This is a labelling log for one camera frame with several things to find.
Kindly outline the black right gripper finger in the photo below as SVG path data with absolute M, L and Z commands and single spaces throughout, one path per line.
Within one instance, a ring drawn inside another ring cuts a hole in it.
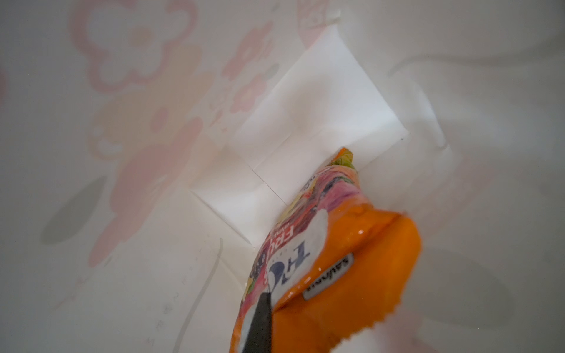
M 270 292 L 259 296 L 241 351 L 243 353 L 272 352 L 272 294 Z

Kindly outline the orange candy bag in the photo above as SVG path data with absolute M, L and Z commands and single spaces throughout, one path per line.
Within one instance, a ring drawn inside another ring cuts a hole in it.
M 415 223 L 377 209 L 340 149 L 301 188 L 260 247 L 232 331 L 242 352 L 272 294 L 272 352 L 330 352 L 394 311 L 422 249 Z

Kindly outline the white paper bag red print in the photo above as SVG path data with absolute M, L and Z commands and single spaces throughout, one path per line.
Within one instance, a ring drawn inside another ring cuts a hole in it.
M 341 147 L 423 250 L 338 351 L 564 350 L 562 1 L 3 1 L 1 350 L 227 352 Z

